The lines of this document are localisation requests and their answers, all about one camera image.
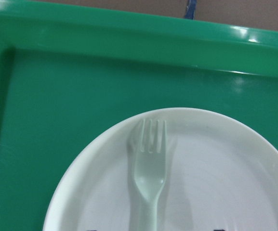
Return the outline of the white round plate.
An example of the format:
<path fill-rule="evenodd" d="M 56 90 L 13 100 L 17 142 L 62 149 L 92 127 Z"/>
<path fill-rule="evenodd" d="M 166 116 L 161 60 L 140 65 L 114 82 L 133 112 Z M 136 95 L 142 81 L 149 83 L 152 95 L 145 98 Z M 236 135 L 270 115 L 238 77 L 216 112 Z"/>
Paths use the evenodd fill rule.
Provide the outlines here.
<path fill-rule="evenodd" d="M 132 136 L 167 122 L 157 231 L 278 231 L 278 150 L 248 126 L 193 108 L 130 117 L 94 139 L 51 199 L 45 231 L 132 231 Z"/>

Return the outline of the pale green plastic fork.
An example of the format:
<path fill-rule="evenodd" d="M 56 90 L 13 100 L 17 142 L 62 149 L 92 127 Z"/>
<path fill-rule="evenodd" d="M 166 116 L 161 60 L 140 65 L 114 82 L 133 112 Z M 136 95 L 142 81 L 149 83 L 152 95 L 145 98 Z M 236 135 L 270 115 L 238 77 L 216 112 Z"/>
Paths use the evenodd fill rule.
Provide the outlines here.
<path fill-rule="evenodd" d="M 156 231 L 158 202 L 167 178 L 167 122 L 144 119 L 132 136 L 133 231 Z"/>

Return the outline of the green plastic tray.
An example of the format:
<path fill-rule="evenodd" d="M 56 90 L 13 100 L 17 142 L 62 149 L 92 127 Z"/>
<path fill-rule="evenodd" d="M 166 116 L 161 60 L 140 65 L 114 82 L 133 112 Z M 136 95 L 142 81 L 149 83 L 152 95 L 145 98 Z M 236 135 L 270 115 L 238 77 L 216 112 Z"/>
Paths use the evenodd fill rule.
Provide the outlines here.
<path fill-rule="evenodd" d="M 278 32 L 0 0 L 0 231 L 44 231 L 76 157 L 167 108 L 227 116 L 278 150 Z"/>

